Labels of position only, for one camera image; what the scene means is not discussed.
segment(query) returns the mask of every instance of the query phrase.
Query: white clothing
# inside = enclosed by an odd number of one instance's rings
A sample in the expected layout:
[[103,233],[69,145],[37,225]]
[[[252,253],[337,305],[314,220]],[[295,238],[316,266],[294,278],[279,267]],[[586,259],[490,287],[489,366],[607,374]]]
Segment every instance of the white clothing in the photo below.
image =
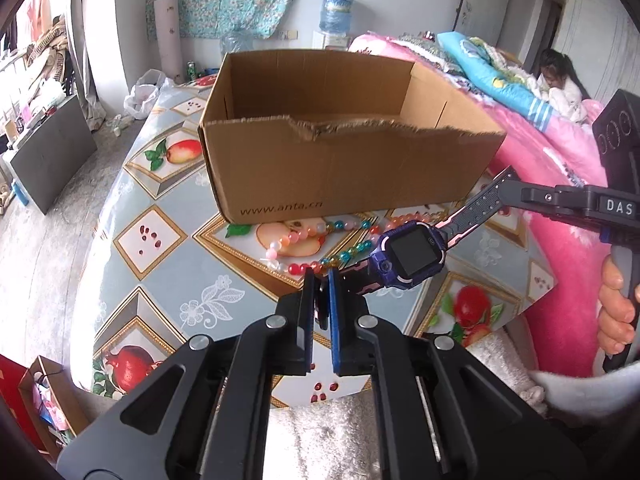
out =
[[564,88],[549,88],[545,77],[538,78],[542,99],[548,101],[562,117],[574,123],[581,123],[587,118],[587,110],[582,105],[582,92],[569,76],[564,80]]

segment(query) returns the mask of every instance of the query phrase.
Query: watch screen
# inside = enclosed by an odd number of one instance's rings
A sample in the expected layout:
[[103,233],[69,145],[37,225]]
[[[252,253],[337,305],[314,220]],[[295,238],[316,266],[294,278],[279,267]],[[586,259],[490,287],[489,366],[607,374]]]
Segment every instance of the watch screen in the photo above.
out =
[[428,241],[428,234],[424,229],[414,229],[398,238],[389,240],[389,247],[406,278],[440,260],[440,253]]

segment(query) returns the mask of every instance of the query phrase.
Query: screw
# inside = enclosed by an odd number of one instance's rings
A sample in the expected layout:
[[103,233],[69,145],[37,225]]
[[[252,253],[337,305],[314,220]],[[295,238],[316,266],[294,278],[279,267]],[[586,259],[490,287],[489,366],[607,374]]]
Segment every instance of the screw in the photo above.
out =
[[439,335],[434,343],[438,350],[451,350],[453,348],[453,339],[446,335]]
[[360,316],[358,318],[358,324],[363,328],[373,328],[378,324],[378,318],[367,314],[366,316]]
[[282,328],[287,324],[287,318],[284,316],[269,316],[266,323],[269,328]]
[[207,346],[209,346],[209,338],[205,335],[195,335],[189,339],[191,350],[204,350]]

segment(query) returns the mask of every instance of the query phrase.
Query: girl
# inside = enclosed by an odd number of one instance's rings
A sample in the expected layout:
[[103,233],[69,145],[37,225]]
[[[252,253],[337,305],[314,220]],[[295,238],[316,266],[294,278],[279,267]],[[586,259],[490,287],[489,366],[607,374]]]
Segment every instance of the girl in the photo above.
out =
[[580,83],[571,59],[551,48],[543,50],[540,72],[538,84],[542,98],[563,117],[574,123],[583,122],[587,110],[582,106],[582,99],[590,97]]

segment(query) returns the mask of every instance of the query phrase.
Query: beaded bracelet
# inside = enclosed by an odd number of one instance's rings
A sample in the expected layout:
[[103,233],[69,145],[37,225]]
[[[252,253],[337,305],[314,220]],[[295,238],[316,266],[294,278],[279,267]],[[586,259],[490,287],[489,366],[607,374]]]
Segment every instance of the beaded bracelet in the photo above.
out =
[[[288,272],[291,276],[303,276],[305,271],[310,267],[314,273],[322,274],[329,267],[340,267],[341,265],[349,263],[359,253],[370,251],[378,243],[380,234],[382,232],[395,229],[402,224],[406,224],[411,220],[429,222],[431,221],[430,214],[407,214],[398,217],[386,219],[384,224],[384,231],[380,225],[372,225],[369,220],[363,220],[362,222],[337,220],[335,222],[319,222],[315,227],[308,227],[306,230],[299,232],[292,231],[287,236],[281,237],[279,240],[271,242],[269,249],[266,252],[267,266],[272,270],[277,270],[281,274]],[[278,252],[283,247],[289,247],[292,244],[298,243],[300,240],[305,240],[308,237],[316,235],[324,235],[338,231],[356,231],[358,229],[369,229],[368,238],[363,240],[354,246],[341,251],[334,256],[328,258],[321,258],[318,261],[312,261],[309,264],[282,264],[277,260]]]

